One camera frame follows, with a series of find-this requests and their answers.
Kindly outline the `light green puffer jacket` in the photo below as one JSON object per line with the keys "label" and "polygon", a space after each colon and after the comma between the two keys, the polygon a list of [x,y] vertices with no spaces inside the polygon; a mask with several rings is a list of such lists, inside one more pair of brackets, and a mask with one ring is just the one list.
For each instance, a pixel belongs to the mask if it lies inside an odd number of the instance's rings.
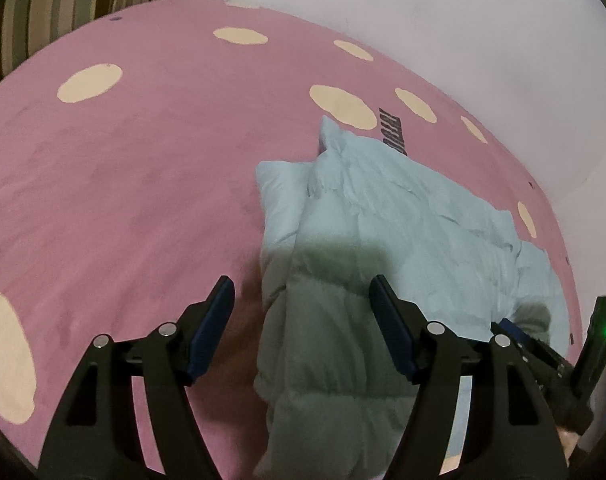
{"label": "light green puffer jacket", "polygon": [[312,162],[256,169],[266,312],[255,388],[267,405],[262,479],[379,479],[417,390],[396,370],[371,280],[457,335],[508,318],[560,353],[570,323],[547,254],[510,212],[325,119]]}

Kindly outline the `pink spotted bed blanket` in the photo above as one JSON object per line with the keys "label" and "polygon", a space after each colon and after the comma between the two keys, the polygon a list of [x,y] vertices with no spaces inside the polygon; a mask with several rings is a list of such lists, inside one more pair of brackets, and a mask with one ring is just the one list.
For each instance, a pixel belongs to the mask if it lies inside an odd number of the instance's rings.
{"label": "pink spotted bed blanket", "polygon": [[237,303],[190,400],[226,479],[266,448],[253,388],[264,217],[254,171],[311,160],[334,93],[344,128],[382,140],[507,215],[544,250],[582,343],[565,244],[535,179],[414,70],[300,18],[222,0],[158,0],[99,18],[0,84],[0,428],[37,460],[91,338],[145,335],[221,275]]}

